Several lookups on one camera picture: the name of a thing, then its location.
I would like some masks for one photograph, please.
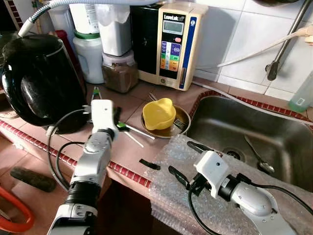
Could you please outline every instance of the metal pipe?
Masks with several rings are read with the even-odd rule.
[[[304,3],[302,4],[298,15],[296,16],[296,18],[294,19],[294,22],[288,32],[288,34],[294,33],[297,29],[298,26],[304,16],[304,14],[306,13],[307,9],[309,8],[310,4],[311,4],[312,0],[305,0]],[[289,42],[291,39],[288,39],[286,41],[284,41],[283,45],[280,47],[275,59],[272,61],[271,64],[267,65],[265,68],[265,71],[267,72],[268,75],[268,80],[269,81],[273,81],[276,79],[277,76],[277,71],[278,71],[278,67],[280,64],[280,59],[283,56]]]

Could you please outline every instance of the electric kettle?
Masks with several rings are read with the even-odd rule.
[[[86,104],[77,74],[63,42],[52,35],[29,35],[3,48],[2,84],[7,100],[25,121],[47,127]],[[70,115],[58,134],[78,130],[87,121]]]

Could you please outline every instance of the bubble wrap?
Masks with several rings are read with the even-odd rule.
[[[193,163],[200,154],[188,147],[190,140],[184,135],[173,137],[154,160],[161,170],[149,169],[145,174],[152,179],[149,189],[152,215],[183,235],[205,235],[207,233],[197,224],[189,209],[188,191],[168,171],[168,166],[172,165],[189,180],[197,174]],[[313,193],[274,179],[226,154],[223,159],[230,166],[233,176],[240,172],[254,183],[286,188],[313,207]],[[269,192],[277,200],[281,215],[299,235],[313,235],[313,216],[310,213],[285,193],[272,189]],[[214,199],[206,189],[199,197],[193,195],[192,200],[199,217],[214,231],[227,235],[258,235],[254,224],[234,203],[220,197]]]

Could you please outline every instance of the stainless steel sink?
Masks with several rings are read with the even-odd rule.
[[[258,168],[245,141],[275,172],[271,176],[313,192],[313,133],[308,126],[265,114],[220,96],[201,100],[187,136]]]

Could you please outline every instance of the yellow bowl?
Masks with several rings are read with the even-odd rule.
[[[171,99],[163,98],[146,104],[142,114],[148,130],[163,130],[173,124],[176,109]]]

